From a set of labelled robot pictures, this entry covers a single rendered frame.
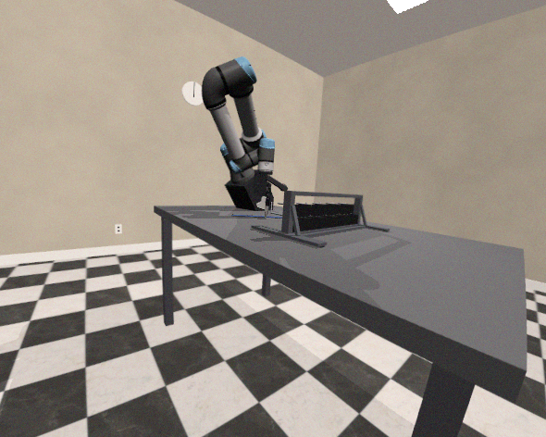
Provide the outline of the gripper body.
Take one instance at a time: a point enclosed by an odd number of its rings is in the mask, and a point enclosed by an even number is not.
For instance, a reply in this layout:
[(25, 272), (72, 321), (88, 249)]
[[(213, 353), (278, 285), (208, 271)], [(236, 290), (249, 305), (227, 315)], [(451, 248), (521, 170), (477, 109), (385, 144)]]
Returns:
[[(270, 189), (271, 194), (271, 183), (266, 181), (267, 175), (272, 175), (273, 172), (270, 171), (256, 171), (254, 173), (254, 195), (267, 195), (268, 189)], [(258, 176), (258, 177), (257, 177)], [(265, 176), (265, 178), (263, 178)]]

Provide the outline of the grey metal rack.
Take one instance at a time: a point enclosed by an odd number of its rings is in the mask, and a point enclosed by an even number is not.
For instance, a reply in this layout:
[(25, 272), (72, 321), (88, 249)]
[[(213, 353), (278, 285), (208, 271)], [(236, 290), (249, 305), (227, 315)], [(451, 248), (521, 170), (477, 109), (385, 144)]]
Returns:
[[(309, 205), (307, 202), (305, 204), (296, 203), (298, 205), (295, 205), (295, 195), (354, 198), (354, 205), (336, 205), (333, 203), (326, 203), (328, 205), (312, 203), (314, 205)], [(283, 205), (283, 213), (273, 213), (272, 202), (270, 213), (282, 216), (281, 230), (263, 225), (252, 225), (251, 228), (317, 247), (325, 247), (327, 242), (309, 237), (363, 228), (380, 231), (390, 230), (388, 228), (367, 225), (362, 205), (363, 196), (358, 194), (284, 191), (283, 203), (278, 204)], [(360, 223), (361, 214), (364, 224)]]

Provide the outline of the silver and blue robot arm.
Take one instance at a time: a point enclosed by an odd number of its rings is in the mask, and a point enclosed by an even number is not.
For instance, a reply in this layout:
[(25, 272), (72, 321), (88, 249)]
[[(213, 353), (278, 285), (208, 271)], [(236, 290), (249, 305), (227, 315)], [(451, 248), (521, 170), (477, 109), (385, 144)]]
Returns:
[[(253, 167), (256, 165), (259, 171), (273, 171), (275, 141), (263, 139), (266, 134), (258, 128), (250, 95), (256, 81), (252, 65), (241, 56), (211, 68), (202, 83), (205, 108), (210, 111), (224, 142), (220, 152), (230, 169), (233, 184), (249, 181), (254, 176)], [(226, 94), (234, 99), (237, 108), (242, 125), (240, 139), (226, 107)]]

